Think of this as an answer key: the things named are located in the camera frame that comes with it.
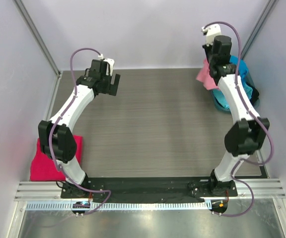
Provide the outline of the light pink t shirt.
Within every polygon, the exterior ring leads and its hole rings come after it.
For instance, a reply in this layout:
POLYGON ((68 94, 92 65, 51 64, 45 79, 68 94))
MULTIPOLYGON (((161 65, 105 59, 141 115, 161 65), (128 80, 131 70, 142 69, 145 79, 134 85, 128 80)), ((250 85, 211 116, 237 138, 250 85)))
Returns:
POLYGON ((201 82, 207 90, 218 90, 214 79, 210 76, 209 63, 207 59, 203 60, 203 67, 199 71, 196 80, 201 82))

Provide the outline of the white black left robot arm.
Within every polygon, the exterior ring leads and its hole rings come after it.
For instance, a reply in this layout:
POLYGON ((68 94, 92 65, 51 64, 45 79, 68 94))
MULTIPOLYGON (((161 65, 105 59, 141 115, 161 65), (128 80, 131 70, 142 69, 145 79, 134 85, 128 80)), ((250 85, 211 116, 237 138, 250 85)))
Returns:
POLYGON ((87 174, 76 158, 77 143, 72 134, 80 115, 98 94, 116 96, 120 75, 113 75, 113 59, 94 59, 86 75, 76 81, 67 101, 49 120, 38 125, 41 152, 53 160, 56 169, 63 172, 66 181, 85 187, 87 174))

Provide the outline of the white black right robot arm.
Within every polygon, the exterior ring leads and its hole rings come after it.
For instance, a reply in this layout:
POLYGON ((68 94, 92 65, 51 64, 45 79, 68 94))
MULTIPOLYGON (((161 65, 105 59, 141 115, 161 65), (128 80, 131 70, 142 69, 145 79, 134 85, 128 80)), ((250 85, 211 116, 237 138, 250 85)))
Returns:
POLYGON ((207 183, 197 188, 210 196, 235 196, 232 175, 244 160, 261 149, 270 127, 267 118, 261 118, 250 103, 236 72, 230 63, 231 38, 225 35, 207 36, 203 48, 209 62, 210 76, 225 96, 233 119, 233 126, 224 137, 226 153, 211 172, 207 183))

